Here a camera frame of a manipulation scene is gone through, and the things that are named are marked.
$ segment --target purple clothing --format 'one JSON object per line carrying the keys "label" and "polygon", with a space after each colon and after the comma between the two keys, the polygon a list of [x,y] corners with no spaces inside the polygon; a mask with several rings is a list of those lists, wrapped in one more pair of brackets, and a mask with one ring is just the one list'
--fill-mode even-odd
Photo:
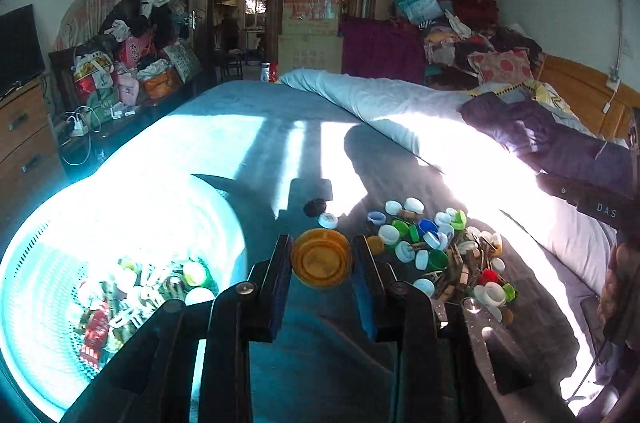
{"label": "purple clothing", "polygon": [[505,104],[494,93],[484,93],[463,104],[460,113],[467,124],[494,138],[536,171],[631,195],[627,148],[607,143],[603,149],[603,140],[557,124],[553,114],[533,100]]}
{"label": "purple clothing", "polygon": [[342,72],[352,77],[424,83],[422,39],[388,22],[347,17],[340,25]]}

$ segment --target wooden headboard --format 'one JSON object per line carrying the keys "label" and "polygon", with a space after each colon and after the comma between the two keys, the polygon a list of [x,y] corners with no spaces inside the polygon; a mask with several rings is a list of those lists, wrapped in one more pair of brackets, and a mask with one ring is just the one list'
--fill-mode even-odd
{"label": "wooden headboard", "polygon": [[[591,132],[626,139],[630,108],[640,108],[640,93],[620,83],[614,95],[606,86],[606,74],[552,55],[546,57],[538,80],[550,83]],[[609,100],[609,111],[603,113]]]}

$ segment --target laundry basket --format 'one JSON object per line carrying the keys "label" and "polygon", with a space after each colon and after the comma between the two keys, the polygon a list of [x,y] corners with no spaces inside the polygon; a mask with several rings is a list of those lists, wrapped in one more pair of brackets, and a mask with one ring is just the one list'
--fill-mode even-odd
{"label": "laundry basket", "polygon": [[74,331],[82,279],[124,255],[191,258],[222,291],[244,250],[235,213],[204,181],[141,177],[136,195],[124,198],[105,180],[98,172],[46,201],[0,263],[0,351],[23,393],[54,421],[97,374],[79,359],[82,336]]}

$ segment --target drawer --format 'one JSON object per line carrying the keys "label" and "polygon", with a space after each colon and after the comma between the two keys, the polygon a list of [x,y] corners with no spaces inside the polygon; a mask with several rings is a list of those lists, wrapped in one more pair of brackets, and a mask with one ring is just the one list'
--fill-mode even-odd
{"label": "drawer", "polygon": [[0,254],[33,210],[67,184],[48,126],[0,162]]}
{"label": "drawer", "polygon": [[0,161],[42,127],[48,125],[47,110],[39,85],[7,104],[0,102]]}

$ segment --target television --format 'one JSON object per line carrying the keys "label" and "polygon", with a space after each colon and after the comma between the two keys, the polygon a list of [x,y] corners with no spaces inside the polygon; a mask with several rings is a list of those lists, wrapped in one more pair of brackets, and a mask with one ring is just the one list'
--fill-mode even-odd
{"label": "television", "polygon": [[33,5],[0,15],[0,95],[43,71]]}

